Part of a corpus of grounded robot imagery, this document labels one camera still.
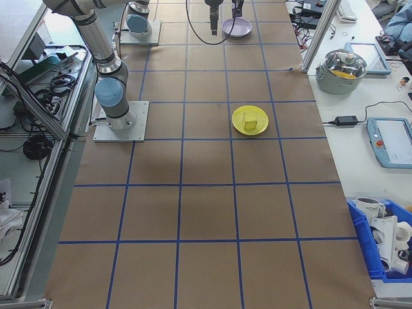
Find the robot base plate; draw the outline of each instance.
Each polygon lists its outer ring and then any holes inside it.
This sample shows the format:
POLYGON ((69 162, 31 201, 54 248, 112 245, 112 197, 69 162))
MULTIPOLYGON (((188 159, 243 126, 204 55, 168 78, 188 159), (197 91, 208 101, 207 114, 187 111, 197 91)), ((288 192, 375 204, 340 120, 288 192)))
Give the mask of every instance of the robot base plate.
POLYGON ((128 31, 122 31, 122 36, 120 37, 121 45, 159 45, 160 27, 162 26, 161 21, 149 21, 152 26, 152 33, 142 39, 132 37, 128 31))
MULTIPOLYGON (((147 115, 149 113, 149 101, 129 101, 131 110, 136 114, 136 124, 127 130, 114 131, 107 122, 99 122, 96 125, 95 142, 144 142, 146 134, 147 115)), ((104 110, 99 118, 105 118, 104 110)))

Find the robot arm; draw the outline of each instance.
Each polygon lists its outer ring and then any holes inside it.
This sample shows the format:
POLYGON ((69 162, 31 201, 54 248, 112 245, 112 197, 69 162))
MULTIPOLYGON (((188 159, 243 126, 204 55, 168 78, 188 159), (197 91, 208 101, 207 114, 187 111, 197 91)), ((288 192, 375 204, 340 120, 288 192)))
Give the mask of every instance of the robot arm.
POLYGON ((43 0, 53 12, 69 16, 79 30, 96 64, 100 81, 95 86, 98 102, 106 113, 108 125, 113 130, 133 127, 136 115, 130 110, 126 100, 128 72, 126 65, 116 56, 106 39, 97 19, 96 8, 128 3, 127 20, 130 32, 147 32, 149 0, 129 2, 125 0, 43 0))
MULTIPOLYGON (((219 5, 223 3, 223 0, 205 0, 205 3, 210 6, 210 19, 211 19, 211 31, 212 35, 218 34, 218 21, 219 21, 219 5)), ((232 0, 233 17, 242 16, 243 0, 232 0)))

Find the keyboard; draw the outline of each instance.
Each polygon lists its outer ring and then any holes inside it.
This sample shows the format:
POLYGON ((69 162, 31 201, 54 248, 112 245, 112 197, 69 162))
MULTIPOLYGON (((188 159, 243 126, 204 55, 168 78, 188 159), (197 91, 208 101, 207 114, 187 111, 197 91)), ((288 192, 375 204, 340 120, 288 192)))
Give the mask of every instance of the keyboard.
POLYGON ((342 0, 337 11, 336 16, 341 23, 356 23, 358 17, 350 7, 348 0, 342 0))

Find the blue plastic bin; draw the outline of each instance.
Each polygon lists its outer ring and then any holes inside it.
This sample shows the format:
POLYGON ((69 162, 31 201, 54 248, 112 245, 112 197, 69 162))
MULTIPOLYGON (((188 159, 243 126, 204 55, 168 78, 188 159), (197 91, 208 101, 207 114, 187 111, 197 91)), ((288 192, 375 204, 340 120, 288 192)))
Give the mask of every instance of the blue plastic bin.
MULTIPOLYGON (((406 211, 401 206, 397 205, 391 200, 382 200, 386 206, 386 210, 392 212, 394 216, 398 217, 398 222, 408 222, 412 225, 412 213, 406 211)), ((371 279, 381 279, 385 283, 412 283, 412 265, 405 275, 399 272, 385 272, 379 258, 378 247, 372 236, 371 227, 366 219, 366 216, 355 206, 354 200, 348 200, 349 211, 352 217, 353 226, 362 249, 363 257, 365 259, 366 267, 368 268, 371 279)), ((412 241, 408 242, 409 247, 412 248, 412 241)))

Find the person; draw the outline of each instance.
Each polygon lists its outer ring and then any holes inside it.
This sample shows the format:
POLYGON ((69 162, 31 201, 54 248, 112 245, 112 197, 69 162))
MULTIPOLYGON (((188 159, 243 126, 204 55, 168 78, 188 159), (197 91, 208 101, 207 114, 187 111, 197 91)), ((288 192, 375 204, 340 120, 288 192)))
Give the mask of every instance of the person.
MULTIPOLYGON (((394 41, 412 41, 412 1, 407 3, 396 13, 385 28, 386 35, 394 41)), ((410 50, 399 50, 398 54, 405 59, 412 60, 412 48, 410 50)))
MULTIPOLYGON (((379 5, 381 0, 366 0, 366 2, 369 5, 369 7, 371 8, 371 10, 373 10, 374 8, 376 8, 379 5)), ((397 0, 388 0, 387 2, 388 2, 389 5, 394 5, 394 4, 396 4, 397 0)))

